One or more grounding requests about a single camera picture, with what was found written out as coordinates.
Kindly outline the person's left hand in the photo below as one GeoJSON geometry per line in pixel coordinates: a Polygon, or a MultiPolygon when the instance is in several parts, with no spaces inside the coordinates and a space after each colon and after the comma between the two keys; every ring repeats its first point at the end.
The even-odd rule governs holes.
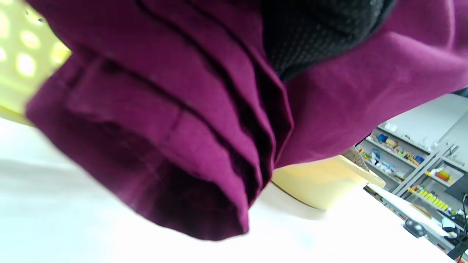
{"type": "Polygon", "coordinates": [[[368,40],[395,5],[395,0],[263,0],[267,58],[287,82],[368,40]]]}

